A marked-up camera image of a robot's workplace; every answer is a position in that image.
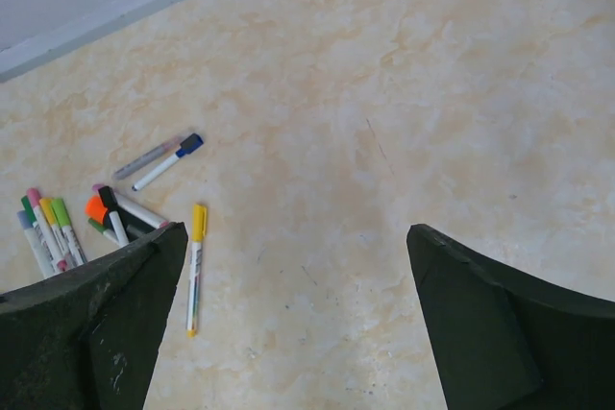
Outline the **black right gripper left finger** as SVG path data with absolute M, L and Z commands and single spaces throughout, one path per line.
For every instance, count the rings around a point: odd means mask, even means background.
M 143 408 L 186 246 L 171 223 L 2 294 L 2 408 Z

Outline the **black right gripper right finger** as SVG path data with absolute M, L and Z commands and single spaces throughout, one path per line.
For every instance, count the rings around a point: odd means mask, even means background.
M 614 304 L 531 276 L 425 224 L 406 238 L 450 409 L 611 409 Z

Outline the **grey blue capped marker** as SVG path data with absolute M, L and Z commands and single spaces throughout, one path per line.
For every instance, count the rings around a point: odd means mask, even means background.
M 42 241 L 38 235 L 36 228 L 28 217 L 25 210 L 17 212 L 18 219 L 21 227 L 25 233 L 26 239 L 32 249 L 34 257 L 37 261 L 38 268 L 41 270 L 44 278 L 49 278 L 54 275 L 52 266 L 52 256 L 48 250 L 43 246 Z

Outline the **yellow capped white marker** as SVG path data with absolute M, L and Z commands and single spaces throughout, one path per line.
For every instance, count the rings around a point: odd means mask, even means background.
M 186 332 L 189 338 L 194 338 L 198 331 L 200 275 L 203 257 L 203 242 L 207 234 L 207 222 L 208 209 L 204 205 L 194 205 L 192 213 L 189 292 L 186 316 Z

